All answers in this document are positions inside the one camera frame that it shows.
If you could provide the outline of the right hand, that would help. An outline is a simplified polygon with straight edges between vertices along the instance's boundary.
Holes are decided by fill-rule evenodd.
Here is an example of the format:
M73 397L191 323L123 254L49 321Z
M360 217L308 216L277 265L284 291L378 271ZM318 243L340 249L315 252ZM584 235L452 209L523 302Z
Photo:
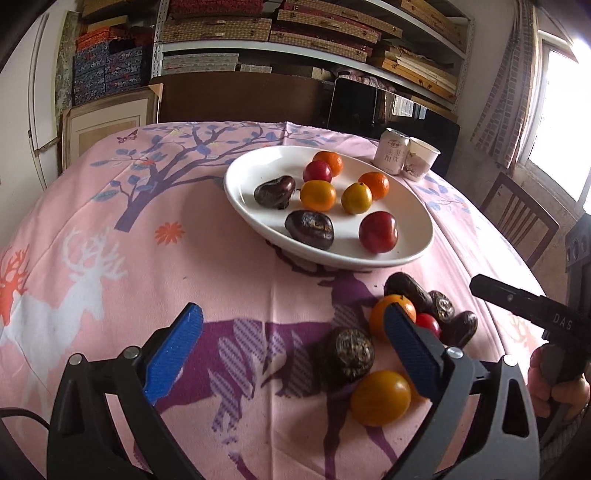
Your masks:
M584 376L575 380L550 386L541 372L543 357L548 345L538 347L530 357L528 369L528 391L531 396L534 412L538 417L551 416L550 399L566 404L569 409L563 417L564 423L572 422L586 407L590 400L590 385Z

